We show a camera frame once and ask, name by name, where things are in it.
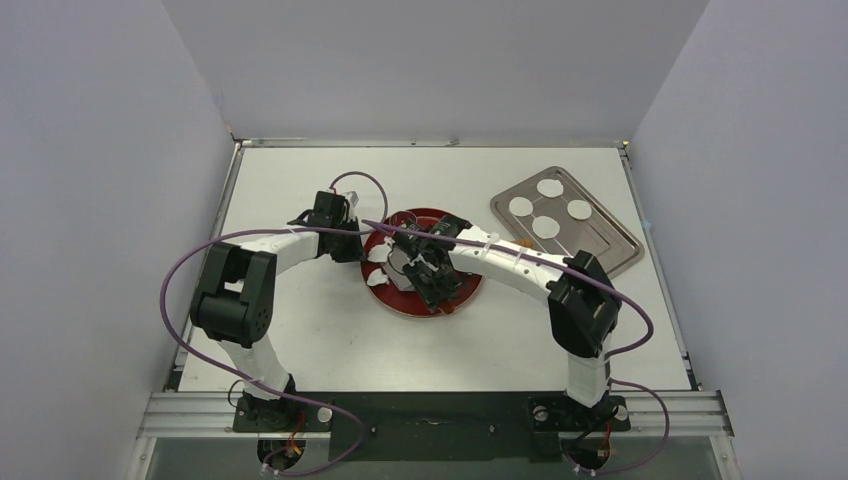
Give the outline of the round red lacquer tray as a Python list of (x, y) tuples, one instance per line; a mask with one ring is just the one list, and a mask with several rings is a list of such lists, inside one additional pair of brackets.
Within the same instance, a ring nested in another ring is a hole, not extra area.
[[(436, 208), (412, 208), (391, 214), (387, 219), (387, 223), (393, 226), (401, 226), (404, 222), (415, 219), (422, 227), (432, 227), (445, 215), (447, 215), (446, 211)], [(363, 280), (366, 282), (367, 275), (377, 268), (381, 268), (389, 276), (391, 283), (376, 287), (367, 286), (376, 300), (389, 310), (415, 318), (434, 318), (440, 315), (448, 315), (444, 313), (430, 313), (419, 296), (414, 292), (412, 286), (405, 284), (404, 279), (398, 279), (401, 283), (401, 286), (398, 286), (394, 278), (398, 276), (396, 270), (400, 270), (399, 261), (392, 266), (375, 264), (367, 260), (363, 261), (361, 263)], [(464, 280), (464, 284), (454, 301), (455, 309), (466, 303), (477, 291), (482, 282), (480, 275), (470, 273), (460, 273), (460, 275)]]

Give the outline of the white dough piece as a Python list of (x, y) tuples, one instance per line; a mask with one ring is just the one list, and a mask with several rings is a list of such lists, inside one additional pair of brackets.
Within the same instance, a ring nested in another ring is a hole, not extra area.
[(391, 280), (389, 276), (381, 269), (377, 268), (372, 270), (366, 277), (366, 284), (369, 287), (376, 287), (379, 285), (387, 285), (390, 284)]

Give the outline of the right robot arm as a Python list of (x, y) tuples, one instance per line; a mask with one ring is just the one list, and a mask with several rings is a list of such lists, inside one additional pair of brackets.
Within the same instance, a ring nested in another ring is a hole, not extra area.
[(609, 337), (622, 301), (592, 254), (521, 247), (452, 215), (431, 227), (405, 222), (386, 231), (408, 259), (404, 276), (431, 310), (456, 296), (463, 274), (494, 280), (547, 307), (552, 338), (567, 354), (564, 413), (575, 427), (595, 428), (620, 412), (609, 393)]

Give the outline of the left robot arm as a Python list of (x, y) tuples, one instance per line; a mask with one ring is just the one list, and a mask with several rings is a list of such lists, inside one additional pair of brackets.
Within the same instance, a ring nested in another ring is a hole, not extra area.
[(246, 375), (238, 414), (275, 430), (288, 430), (302, 417), (293, 398), (296, 383), (267, 336), (276, 278), (303, 262), (328, 255), (337, 263), (364, 257), (354, 191), (317, 193), (312, 208), (292, 220), (296, 232), (261, 237), (240, 245), (210, 246), (191, 307), (190, 320)]

